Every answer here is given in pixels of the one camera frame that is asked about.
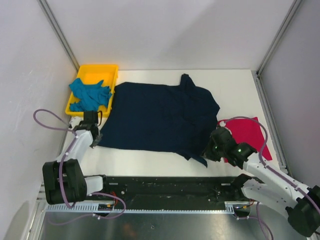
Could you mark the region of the navy blue t-shirt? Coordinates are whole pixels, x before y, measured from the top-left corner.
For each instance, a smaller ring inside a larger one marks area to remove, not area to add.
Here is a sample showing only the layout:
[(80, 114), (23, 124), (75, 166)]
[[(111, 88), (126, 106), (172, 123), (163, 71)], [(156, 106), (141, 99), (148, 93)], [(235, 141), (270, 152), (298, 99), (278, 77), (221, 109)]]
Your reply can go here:
[(211, 92), (188, 74), (173, 86), (124, 82), (115, 87), (98, 146), (176, 153), (207, 166), (202, 155), (219, 110)]

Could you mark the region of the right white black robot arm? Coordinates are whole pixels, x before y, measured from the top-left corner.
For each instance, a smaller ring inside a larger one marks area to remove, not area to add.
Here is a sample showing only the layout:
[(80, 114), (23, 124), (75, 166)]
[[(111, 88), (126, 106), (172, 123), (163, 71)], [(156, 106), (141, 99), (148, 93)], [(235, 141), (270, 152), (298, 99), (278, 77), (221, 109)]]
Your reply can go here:
[(285, 217), (300, 235), (311, 237), (320, 227), (320, 188), (309, 187), (269, 164), (248, 143), (236, 143), (230, 131), (218, 127), (211, 135), (204, 157), (211, 161), (227, 159), (241, 174), (233, 181), (231, 196), (253, 199)]

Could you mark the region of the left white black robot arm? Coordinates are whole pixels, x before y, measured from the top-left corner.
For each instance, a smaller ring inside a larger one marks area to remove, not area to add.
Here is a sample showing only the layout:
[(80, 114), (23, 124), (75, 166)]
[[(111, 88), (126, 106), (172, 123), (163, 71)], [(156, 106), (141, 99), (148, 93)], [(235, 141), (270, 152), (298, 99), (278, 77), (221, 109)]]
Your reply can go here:
[(80, 166), (86, 151), (94, 149), (103, 136), (99, 130), (101, 119), (98, 112), (85, 111), (83, 120), (71, 129), (74, 138), (69, 146), (56, 160), (43, 165), (44, 191), (48, 204), (65, 204), (73, 208), (76, 202), (84, 201), (92, 193), (100, 200), (110, 196), (111, 188), (103, 183), (103, 177), (84, 176)]

